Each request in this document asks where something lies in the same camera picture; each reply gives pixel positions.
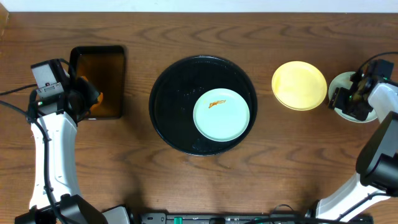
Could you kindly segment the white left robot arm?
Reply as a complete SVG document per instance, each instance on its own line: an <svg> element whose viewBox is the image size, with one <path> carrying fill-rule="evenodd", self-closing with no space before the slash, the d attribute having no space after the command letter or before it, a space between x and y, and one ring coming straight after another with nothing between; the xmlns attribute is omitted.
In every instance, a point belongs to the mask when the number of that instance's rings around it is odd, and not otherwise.
<svg viewBox="0 0 398 224"><path fill-rule="evenodd" d="M30 94L27 111L35 141L35 186L29 211L16 223L107 223L80 192L75 138L80 118L102 100L85 77L45 82Z"/></svg>

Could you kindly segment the yellow plate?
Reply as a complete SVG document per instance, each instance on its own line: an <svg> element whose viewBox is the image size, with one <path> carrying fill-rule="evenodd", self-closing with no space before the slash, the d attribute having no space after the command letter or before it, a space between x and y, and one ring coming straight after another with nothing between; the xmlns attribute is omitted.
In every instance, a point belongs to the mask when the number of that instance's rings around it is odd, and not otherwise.
<svg viewBox="0 0 398 224"><path fill-rule="evenodd" d="M297 111L312 110L326 97L327 83L319 69L307 62L284 63L274 72L272 92L284 106Z"/></svg>

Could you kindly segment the green plate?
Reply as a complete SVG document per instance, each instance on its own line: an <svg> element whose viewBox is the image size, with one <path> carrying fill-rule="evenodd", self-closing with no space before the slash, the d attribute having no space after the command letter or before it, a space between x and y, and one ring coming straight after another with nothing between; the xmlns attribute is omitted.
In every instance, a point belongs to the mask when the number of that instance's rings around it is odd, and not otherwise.
<svg viewBox="0 0 398 224"><path fill-rule="evenodd" d="M216 142L240 137L250 122L249 105L237 92L216 88L202 94L193 107L193 122L204 137Z"/></svg>
<svg viewBox="0 0 398 224"><path fill-rule="evenodd" d="M354 74L354 72L344 72L336 76L330 83L329 88L328 88L328 99L331 100L335 90L337 88L343 87L346 89L350 89L351 85L353 82L350 81L350 78ZM368 123L374 120L377 120L377 114L374 110L372 110L367 118L364 121L360 121L358 119L355 119L351 116L348 116L347 114L344 114L341 109L335 108L334 111L341 116L342 118L354 122L354 123Z"/></svg>

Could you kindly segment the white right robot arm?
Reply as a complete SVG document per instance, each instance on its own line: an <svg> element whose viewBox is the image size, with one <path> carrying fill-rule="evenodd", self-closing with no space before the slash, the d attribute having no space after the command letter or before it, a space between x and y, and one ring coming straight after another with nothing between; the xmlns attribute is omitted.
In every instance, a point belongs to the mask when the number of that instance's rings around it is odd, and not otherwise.
<svg viewBox="0 0 398 224"><path fill-rule="evenodd" d="M348 222L372 205L397 196L397 86L378 83L371 88L369 104L380 125L360 152L356 172L309 209L307 217Z"/></svg>

